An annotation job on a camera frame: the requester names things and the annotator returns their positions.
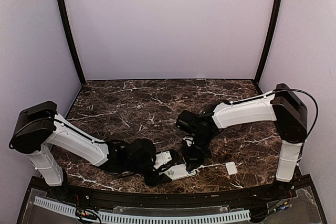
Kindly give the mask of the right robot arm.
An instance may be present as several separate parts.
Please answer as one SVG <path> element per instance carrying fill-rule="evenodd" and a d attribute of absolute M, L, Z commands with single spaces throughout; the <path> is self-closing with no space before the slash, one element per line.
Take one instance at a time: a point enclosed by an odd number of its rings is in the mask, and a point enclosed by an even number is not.
<path fill-rule="evenodd" d="M 211 156 L 210 143 L 228 127 L 255 122 L 273 122 L 281 138 L 276 182 L 268 188 L 273 200 L 288 191 L 296 166 L 313 126 L 308 126 L 308 108 L 297 96 L 306 91 L 291 89 L 280 83 L 272 91 L 239 101 L 223 101 L 210 105 L 196 114 L 183 110 L 175 126 L 192 136 L 182 144 L 182 155 L 188 172 L 199 168 Z"/>

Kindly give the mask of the white remote control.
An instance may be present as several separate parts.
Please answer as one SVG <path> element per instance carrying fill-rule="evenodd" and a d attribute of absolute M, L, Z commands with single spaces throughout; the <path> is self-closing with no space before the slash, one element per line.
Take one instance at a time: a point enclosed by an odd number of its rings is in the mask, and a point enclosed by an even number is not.
<path fill-rule="evenodd" d="M 182 178 L 194 176 L 197 174 L 197 170 L 194 169 L 188 172 L 186 169 L 186 164 L 184 163 L 184 164 L 174 165 L 170 167 L 168 170 L 160 173 L 160 175 L 162 174 L 168 177 L 169 179 L 171 179 L 172 181 L 174 181 L 174 180 L 179 180 Z"/>

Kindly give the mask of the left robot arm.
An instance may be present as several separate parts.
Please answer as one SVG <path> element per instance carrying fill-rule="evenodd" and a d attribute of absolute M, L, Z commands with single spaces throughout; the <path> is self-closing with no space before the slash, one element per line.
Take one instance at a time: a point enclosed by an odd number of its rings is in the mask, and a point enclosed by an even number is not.
<path fill-rule="evenodd" d="M 157 156 L 152 141 L 98 140 L 65 120 L 56 103 L 46 101 L 20 112 L 9 148 L 25 154 L 63 201 L 74 197 L 74 189 L 65 182 L 66 173 L 47 144 L 72 152 L 105 172 L 140 174 L 148 186 L 171 181 L 165 174 L 169 162 Z"/>

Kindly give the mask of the white battery cover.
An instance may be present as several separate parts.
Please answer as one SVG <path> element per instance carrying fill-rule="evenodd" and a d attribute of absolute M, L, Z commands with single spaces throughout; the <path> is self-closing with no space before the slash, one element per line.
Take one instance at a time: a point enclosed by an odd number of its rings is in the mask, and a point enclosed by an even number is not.
<path fill-rule="evenodd" d="M 225 163 L 225 167 L 227 169 L 228 175 L 234 175 L 238 173 L 236 164 L 234 162 Z"/>

